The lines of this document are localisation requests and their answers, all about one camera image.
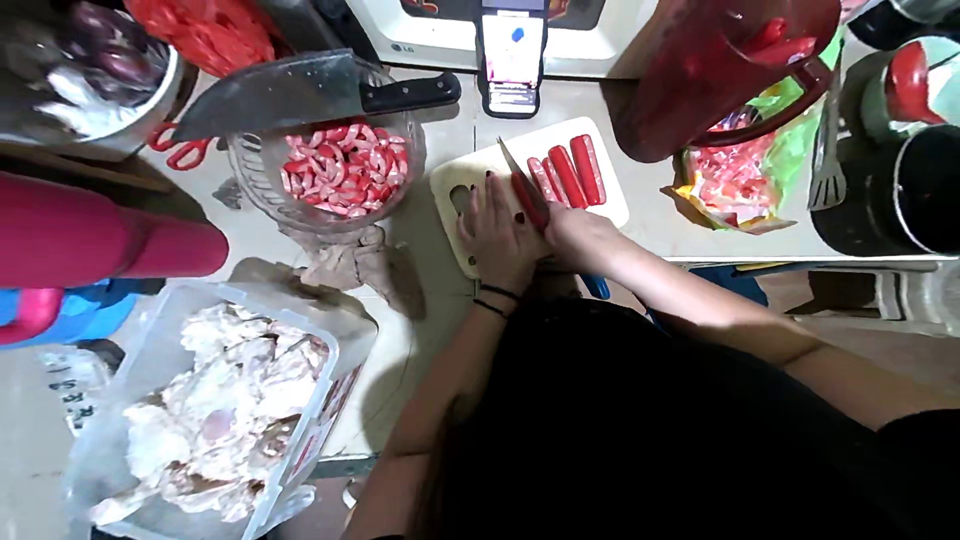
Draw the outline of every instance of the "cutting board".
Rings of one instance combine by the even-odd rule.
[[[607,202],[600,206],[590,207],[587,211],[609,218],[617,228],[623,227],[630,219],[630,211],[627,209],[627,201],[623,198],[620,182],[617,181],[616,173],[613,172],[613,164],[607,154],[607,146],[600,137],[600,130],[597,129],[593,120],[581,116],[504,142],[520,168],[529,177],[530,171],[527,170],[527,159],[537,158],[542,160],[546,158],[547,151],[558,144],[565,146],[567,152],[569,152],[570,139],[584,134],[590,135],[590,138],[593,139],[593,147],[597,153],[597,164],[600,166],[600,174],[603,175],[604,187],[607,189]],[[503,152],[500,151],[498,145],[448,161],[430,173],[430,188],[433,190],[433,197],[437,203],[440,219],[444,223],[446,237],[450,240],[450,247],[453,248],[453,255],[457,258],[460,269],[463,270],[464,274],[475,280],[479,277],[476,267],[469,263],[473,254],[467,252],[460,241],[460,236],[457,234],[457,210],[450,200],[450,192],[458,185],[469,189],[472,184],[476,184],[477,188],[480,189],[481,202],[484,202],[486,198],[486,190],[483,189],[484,178],[488,170],[496,173],[501,179],[510,178],[510,166],[504,159]],[[516,199],[516,195],[509,189],[510,183],[506,182],[506,185],[511,213],[521,211],[522,208]]]

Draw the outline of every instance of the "red pitcher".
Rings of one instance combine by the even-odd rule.
[[[730,146],[769,134],[827,91],[832,74],[819,55],[836,32],[838,0],[676,1],[684,6],[654,32],[658,52],[614,124],[634,160],[652,163],[690,144]],[[785,110],[747,128],[708,132],[790,76],[804,95]]]

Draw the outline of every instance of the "smartphone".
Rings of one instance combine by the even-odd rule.
[[[549,0],[480,0],[476,20],[480,93],[495,118],[531,118],[540,108]]]

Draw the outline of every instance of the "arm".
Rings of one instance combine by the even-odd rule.
[[[779,366],[868,428],[878,430],[924,410],[960,408],[960,399],[875,367],[821,341],[792,319],[651,254],[610,220],[552,208],[547,240],[578,270],[630,289],[675,330]]]
[[[486,185],[487,201],[492,203],[481,208],[479,191],[471,191],[469,212],[458,219],[460,236],[476,259],[482,282],[521,294],[530,284],[537,259],[546,255],[546,246],[529,224],[510,215],[501,182],[488,175]],[[478,299],[507,314],[516,308],[515,301],[488,291],[481,291]],[[406,532],[444,416],[456,398],[464,405],[455,411],[458,416],[469,414],[480,402],[505,327],[506,320],[496,312],[470,306],[400,413],[343,540]]]

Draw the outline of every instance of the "black knife handle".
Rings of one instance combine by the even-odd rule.
[[[367,114],[428,109],[460,100],[457,77],[445,71],[433,79],[411,79],[384,86],[360,85],[360,103]]]

